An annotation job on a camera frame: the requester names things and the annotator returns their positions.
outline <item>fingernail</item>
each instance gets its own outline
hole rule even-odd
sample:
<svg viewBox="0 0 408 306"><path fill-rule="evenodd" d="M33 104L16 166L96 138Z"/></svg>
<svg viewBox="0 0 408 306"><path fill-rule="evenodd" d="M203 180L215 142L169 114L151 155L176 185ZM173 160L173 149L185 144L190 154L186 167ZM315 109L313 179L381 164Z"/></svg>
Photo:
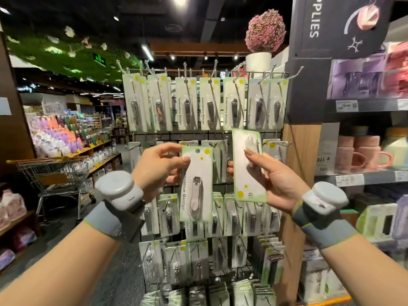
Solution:
<svg viewBox="0 0 408 306"><path fill-rule="evenodd" d="M248 154L250 156L252 156L254 154L254 152L251 149L248 149L248 148L246 148L244 151L245 151L246 154Z"/></svg>

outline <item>green exit sign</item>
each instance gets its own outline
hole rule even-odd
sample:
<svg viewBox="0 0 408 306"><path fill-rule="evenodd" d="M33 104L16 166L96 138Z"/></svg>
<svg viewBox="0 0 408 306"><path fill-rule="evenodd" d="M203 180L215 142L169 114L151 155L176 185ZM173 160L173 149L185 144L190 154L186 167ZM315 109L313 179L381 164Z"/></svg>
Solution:
<svg viewBox="0 0 408 306"><path fill-rule="evenodd" d="M106 66L106 61L100 55L93 53L94 61L98 62L100 65Z"/></svg>

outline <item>person's right hand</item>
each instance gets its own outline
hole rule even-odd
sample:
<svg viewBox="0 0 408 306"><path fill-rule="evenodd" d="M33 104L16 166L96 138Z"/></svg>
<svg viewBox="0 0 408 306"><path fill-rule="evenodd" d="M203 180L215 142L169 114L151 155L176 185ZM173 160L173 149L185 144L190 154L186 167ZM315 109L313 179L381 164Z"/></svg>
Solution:
<svg viewBox="0 0 408 306"><path fill-rule="evenodd" d="M302 196L310 187L281 161L270 155L254 153L245 149L245 156L253 164L265 170L265 187L268 194L268 204L292 214L297 205L302 201ZM234 164L228 162L228 173L234 175Z"/></svg>

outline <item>person's left hand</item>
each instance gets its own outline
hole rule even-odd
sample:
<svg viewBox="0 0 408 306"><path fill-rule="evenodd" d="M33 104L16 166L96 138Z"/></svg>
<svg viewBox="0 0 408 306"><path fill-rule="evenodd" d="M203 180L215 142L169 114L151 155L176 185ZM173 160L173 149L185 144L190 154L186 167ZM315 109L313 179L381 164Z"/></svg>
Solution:
<svg viewBox="0 0 408 306"><path fill-rule="evenodd" d="M132 172L135 184L144 192L143 200L151 202L164 184L180 181L180 170L190 163L190 157L165 155L168 152L181 153L182 146L164 143L146 149Z"/></svg>

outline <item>gray floor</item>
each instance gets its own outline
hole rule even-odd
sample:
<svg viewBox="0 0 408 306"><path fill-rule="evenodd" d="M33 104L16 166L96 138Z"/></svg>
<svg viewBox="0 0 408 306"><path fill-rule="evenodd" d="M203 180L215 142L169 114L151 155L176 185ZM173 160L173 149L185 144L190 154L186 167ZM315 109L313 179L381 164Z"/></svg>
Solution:
<svg viewBox="0 0 408 306"><path fill-rule="evenodd" d="M122 153L123 168L130 172L129 153L124 145L118 145ZM84 211L89 213L94 205ZM58 221L44 227L44 235L31 245L17 262L0 275L0 290L5 288L15 278L19 277L26 269L41 259L56 244L58 244L75 225L75 209L66 209L61 212ZM143 272L139 267L141 263L138 242L134 244L123 243L110 262L100 283L97 285L90 305L139 305L145 293Z"/></svg>

